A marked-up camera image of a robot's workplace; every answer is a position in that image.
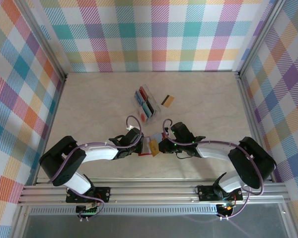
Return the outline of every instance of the beige surface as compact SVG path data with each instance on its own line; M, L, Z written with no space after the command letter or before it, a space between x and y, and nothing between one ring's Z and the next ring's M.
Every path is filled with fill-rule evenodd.
M195 136L208 139L237 142L250 135L233 73L70 73L47 149L66 135L81 144L126 134L126 117L136 115L133 95L143 84L159 104L167 94L175 97L169 108L160 106L160 121L143 127L146 136L162 132L165 118L182 121ZM229 162L217 159L179 160L160 153L156 157L132 155L85 163L78 171L90 178L214 179L231 169ZM39 178L46 178L42 170Z

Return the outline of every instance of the small card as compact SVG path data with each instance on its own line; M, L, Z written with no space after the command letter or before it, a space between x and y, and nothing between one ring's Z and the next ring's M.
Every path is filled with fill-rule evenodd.
M168 95L166 98L163 100L161 105L165 106L166 108L170 107L171 103L173 102L174 97Z
M150 146L152 156L156 156L157 154L160 153L159 145L158 145L158 142L157 142L156 139L153 139L153 140L149 141L149 146Z

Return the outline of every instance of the marble floor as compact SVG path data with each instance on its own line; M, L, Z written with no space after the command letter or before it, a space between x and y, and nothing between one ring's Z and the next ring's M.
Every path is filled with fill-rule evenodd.
M175 97L169 108L160 105L159 121L143 127L145 136L162 132L165 118L182 121L195 136L207 139L237 142L250 136L232 72L70 73L47 149L66 135L82 144L126 134L126 117L136 116L133 95L143 84L159 104L167 95ZM179 160L160 153L84 163L78 171L90 178L215 179L232 168L214 158ZM47 178L42 169L38 178Z

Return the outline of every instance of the black mounting plate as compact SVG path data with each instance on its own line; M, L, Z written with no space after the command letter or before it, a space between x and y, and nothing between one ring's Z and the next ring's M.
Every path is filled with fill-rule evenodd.
M206 201L218 201L219 197L214 193L214 187L213 186L203 186L198 185L195 188L195 192L199 196L200 202L206 202ZM230 193L228 193L228 197L223 199L223 201L243 201L243 195L241 193L241 189L238 188Z
M84 195L89 197L100 198L104 202L109 202L110 198L110 187L92 187ZM67 190L66 203L89 203L95 202L94 199L83 198L76 195L70 189Z

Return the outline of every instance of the clear plastic box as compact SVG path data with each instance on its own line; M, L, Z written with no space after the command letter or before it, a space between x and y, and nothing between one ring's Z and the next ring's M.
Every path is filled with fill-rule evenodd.
M148 96L148 99L145 100L145 102L144 102L144 104L146 104L146 106L140 106L137 99L135 98L135 95L133 97L133 102L137 109L137 114L140 119L140 122L142 124L146 125L149 123L153 123L161 118L161 109L160 109L158 103L155 101L155 99L154 99L152 93L150 92L150 90L148 89L147 85L144 84L141 87L143 87L144 91L146 92L146 94ZM149 118L146 118L146 117L144 118L142 115L144 113L146 115L144 108L146 108L148 110L148 108L149 108L148 104L151 105L153 113L152 113L152 116L150 116Z

